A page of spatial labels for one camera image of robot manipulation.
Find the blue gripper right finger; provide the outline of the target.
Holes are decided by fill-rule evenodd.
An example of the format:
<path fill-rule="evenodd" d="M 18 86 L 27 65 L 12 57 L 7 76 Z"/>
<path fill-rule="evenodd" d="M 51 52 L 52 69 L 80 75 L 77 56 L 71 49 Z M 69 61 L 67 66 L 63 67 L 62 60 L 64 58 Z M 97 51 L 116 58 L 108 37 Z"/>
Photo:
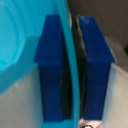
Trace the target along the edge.
<path fill-rule="evenodd" d="M 115 61 L 94 17 L 79 17 L 87 54 L 85 120 L 101 120 L 111 63 Z"/>

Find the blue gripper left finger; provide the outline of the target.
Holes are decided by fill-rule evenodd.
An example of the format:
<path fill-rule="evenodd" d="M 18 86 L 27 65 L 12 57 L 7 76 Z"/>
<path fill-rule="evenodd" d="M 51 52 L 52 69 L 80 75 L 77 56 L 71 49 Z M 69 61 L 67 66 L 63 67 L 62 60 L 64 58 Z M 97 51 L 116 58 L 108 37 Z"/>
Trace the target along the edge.
<path fill-rule="evenodd" d="M 39 65 L 45 121 L 62 121 L 63 32 L 58 15 L 47 15 L 35 61 Z"/>

